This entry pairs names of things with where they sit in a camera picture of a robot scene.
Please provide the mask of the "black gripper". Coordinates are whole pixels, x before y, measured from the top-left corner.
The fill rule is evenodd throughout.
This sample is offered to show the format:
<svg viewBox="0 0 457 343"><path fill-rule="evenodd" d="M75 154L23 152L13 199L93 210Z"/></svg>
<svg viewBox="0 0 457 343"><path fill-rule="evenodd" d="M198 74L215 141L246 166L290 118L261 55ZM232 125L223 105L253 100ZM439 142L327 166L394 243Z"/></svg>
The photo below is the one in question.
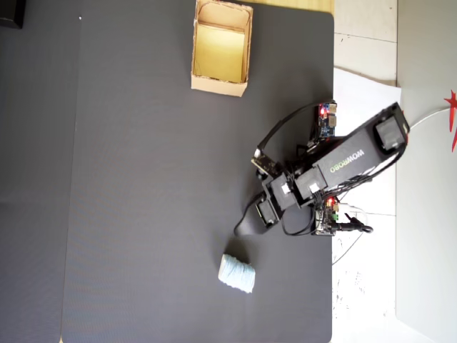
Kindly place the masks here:
<svg viewBox="0 0 457 343"><path fill-rule="evenodd" d="M238 237L264 234L265 227L270 229L278 224L283 219L284 212L297 205L291 181L284 173L276 178L265 177L261 186L263 192L259 200L249 202L233 229Z"/></svg>

